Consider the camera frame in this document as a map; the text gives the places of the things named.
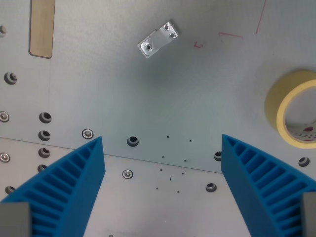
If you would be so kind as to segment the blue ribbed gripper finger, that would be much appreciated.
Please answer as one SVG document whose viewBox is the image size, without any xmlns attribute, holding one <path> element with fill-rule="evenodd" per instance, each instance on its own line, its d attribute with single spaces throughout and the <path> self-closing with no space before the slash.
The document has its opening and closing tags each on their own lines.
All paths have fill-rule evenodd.
<svg viewBox="0 0 316 237">
<path fill-rule="evenodd" d="M 276 157 L 222 136 L 221 170 L 253 237 L 301 237 L 302 194 L 316 182 Z"/>
<path fill-rule="evenodd" d="M 98 137 L 49 165 L 1 202 L 30 205 L 34 237 L 82 237 L 105 172 Z"/>
</svg>

